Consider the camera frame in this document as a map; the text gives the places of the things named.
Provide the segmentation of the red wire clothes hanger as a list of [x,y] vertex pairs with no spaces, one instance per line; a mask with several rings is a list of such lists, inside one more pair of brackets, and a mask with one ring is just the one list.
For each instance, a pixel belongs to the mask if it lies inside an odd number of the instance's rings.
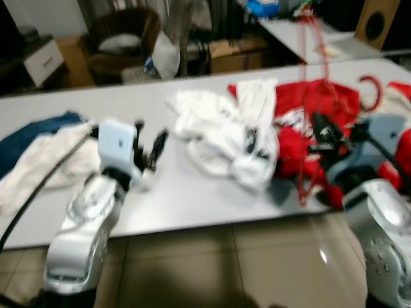
[[305,168],[305,163],[311,161],[311,153],[306,150],[305,146],[312,140],[313,136],[306,136],[305,131],[308,128],[317,128],[317,125],[311,123],[315,118],[314,112],[320,112],[322,116],[329,116],[333,124],[338,124],[344,132],[349,131],[353,121],[364,112],[373,112],[381,106],[383,97],[383,88],[381,82],[375,76],[365,74],[360,78],[360,82],[370,82],[376,88],[376,97],[373,103],[363,105],[359,96],[348,98],[344,92],[338,91],[343,86],[335,84],[331,80],[331,64],[327,56],[327,46],[323,39],[321,23],[314,14],[312,6],[297,9],[294,12],[294,20],[297,23],[297,45],[301,55],[308,56],[309,38],[312,37],[315,43],[315,50],[320,51],[320,77],[314,80],[308,79],[308,61],[302,59],[300,64],[300,80],[295,83],[297,105],[302,109],[300,120],[302,126],[294,128],[299,132],[300,150],[299,158],[301,159],[295,176],[297,185],[297,197],[304,207],[312,191],[321,186],[320,167]]

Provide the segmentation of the plain cream white shirt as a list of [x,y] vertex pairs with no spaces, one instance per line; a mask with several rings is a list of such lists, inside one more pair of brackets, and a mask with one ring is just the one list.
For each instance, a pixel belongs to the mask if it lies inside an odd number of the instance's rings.
[[[8,175],[0,179],[0,216],[18,211],[39,182],[64,155],[91,132],[92,125],[80,123],[41,133],[22,153]],[[45,189],[76,187],[100,166],[98,144],[88,140],[62,164],[44,186]]]

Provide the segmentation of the red garment with white print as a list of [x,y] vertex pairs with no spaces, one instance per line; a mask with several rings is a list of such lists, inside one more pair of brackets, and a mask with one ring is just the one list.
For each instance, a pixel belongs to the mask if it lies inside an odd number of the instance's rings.
[[[277,85],[275,88],[275,98],[276,106],[273,112],[274,120],[273,125],[278,130],[277,140],[279,141],[279,155],[277,158],[277,165],[275,170],[275,176],[282,179],[294,180],[297,175],[297,168],[301,159],[299,158],[300,146],[299,132],[294,131],[294,128],[300,128],[302,126],[301,120],[299,119],[302,115],[302,109],[299,103],[296,101],[296,88],[295,83]],[[357,90],[350,88],[349,86],[341,85],[343,88],[338,89],[340,93],[344,93],[348,98],[360,97]],[[311,136],[313,134],[313,129],[308,128],[305,131],[306,136]],[[308,150],[308,146],[311,144],[316,144],[315,138],[312,138],[305,146]],[[320,177],[321,186],[314,188],[311,195],[314,193],[320,193],[325,191],[331,195],[329,204],[332,208],[341,208],[341,197],[342,193],[339,188],[332,187],[329,185],[327,178],[325,176],[325,171],[320,166],[319,158],[311,153],[311,161],[305,163],[305,168],[317,168],[320,167]]]

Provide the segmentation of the white garment with black print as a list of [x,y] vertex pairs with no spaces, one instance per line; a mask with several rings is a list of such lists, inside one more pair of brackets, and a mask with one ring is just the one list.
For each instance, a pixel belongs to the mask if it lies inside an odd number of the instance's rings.
[[172,132],[196,167],[252,191],[269,185],[279,156],[276,85],[277,79],[241,80],[234,99],[208,90],[177,91],[165,99],[177,114]]

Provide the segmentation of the cream garment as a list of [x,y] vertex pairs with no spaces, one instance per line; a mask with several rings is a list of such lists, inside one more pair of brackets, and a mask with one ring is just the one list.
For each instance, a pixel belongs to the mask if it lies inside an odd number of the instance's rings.
[[410,117],[411,101],[403,95],[386,94],[381,101],[379,113]]

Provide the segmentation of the white remote control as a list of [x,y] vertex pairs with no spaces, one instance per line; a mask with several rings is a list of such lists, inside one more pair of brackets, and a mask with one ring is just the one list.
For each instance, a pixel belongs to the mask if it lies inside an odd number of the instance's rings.
[[317,53],[320,53],[322,56],[325,56],[325,58],[338,58],[342,54],[341,49],[337,49],[334,45],[326,45],[323,47],[318,47],[317,48]]

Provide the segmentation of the white pillow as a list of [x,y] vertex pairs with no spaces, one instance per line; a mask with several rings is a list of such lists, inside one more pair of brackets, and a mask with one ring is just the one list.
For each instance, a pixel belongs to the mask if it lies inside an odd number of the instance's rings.
[[164,32],[159,32],[153,47],[152,63],[162,80],[172,80],[179,73],[180,51],[179,45],[174,44]]

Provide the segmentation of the plain red garment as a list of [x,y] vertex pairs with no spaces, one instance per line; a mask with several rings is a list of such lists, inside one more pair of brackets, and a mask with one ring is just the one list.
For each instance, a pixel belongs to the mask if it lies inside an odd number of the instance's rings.
[[[409,84],[401,84],[399,82],[391,82],[383,90],[382,98],[385,95],[403,95],[411,101],[411,86]],[[411,129],[410,123],[405,124],[403,134],[399,139],[399,144],[396,150],[396,160],[400,163],[400,166],[409,172],[411,170]],[[385,162],[382,164],[378,174],[387,179],[402,196],[409,196],[410,188],[408,185],[403,184],[403,181],[396,171],[396,168],[390,163]]]

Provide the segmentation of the grey cushion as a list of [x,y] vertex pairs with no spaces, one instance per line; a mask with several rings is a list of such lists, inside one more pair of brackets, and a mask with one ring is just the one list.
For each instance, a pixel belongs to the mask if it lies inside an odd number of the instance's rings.
[[142,53],[142,40],[133,33],[120,33],[103,39],[98,50],[106,54],[137,55]]

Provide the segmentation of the tall brown cardboard box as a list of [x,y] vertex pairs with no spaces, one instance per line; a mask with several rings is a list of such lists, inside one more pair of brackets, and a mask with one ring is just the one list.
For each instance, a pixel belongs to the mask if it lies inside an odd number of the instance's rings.
[[62,82],[63,88],[95,87],[93,77],[88,70],[89,51],[85,35],[71,35],[54,38],[60,53],[64,57],[67,74]]

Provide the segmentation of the open brown cardboard box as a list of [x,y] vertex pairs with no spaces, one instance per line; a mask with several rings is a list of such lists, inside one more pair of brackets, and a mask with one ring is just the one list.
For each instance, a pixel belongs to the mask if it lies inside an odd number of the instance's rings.
[[265,67],[268,44],[263,38],[221,39],[208,44],[211,74],[237,73]]

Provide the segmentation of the blue denim garment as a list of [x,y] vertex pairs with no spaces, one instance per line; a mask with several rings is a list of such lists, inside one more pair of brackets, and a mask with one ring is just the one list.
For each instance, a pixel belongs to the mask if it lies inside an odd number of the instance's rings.
[[62,115],[50,117],[21,127],[18,131],[12,132],[0,140],[0,180],[19,161],[24,150],[41,134],[54,134],[64,126],[84,123],[86,120],[78,112],[67,111]]

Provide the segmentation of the brown patterned curtain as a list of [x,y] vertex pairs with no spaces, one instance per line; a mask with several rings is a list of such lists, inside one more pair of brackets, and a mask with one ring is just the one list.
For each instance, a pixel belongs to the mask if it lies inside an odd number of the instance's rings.
[[196,0],[166,0],[167,15],[164,34],[176,47],[181,65],[187,61],[187,44],[194,6],[196,6]]

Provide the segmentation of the white drawer unit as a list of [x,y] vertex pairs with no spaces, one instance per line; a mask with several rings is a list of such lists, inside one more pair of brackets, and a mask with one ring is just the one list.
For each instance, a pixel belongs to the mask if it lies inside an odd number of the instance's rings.
[[23,64],[33,85],[41,88],[64,67],[65,60],[53,36],[44,35],[24,48]]

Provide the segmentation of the blue plastic item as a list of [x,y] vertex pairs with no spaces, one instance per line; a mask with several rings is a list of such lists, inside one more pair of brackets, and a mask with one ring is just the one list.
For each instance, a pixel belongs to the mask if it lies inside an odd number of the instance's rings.
[[269,19],[279,15],[280,0],[247,0],[244,7],[253,17]]

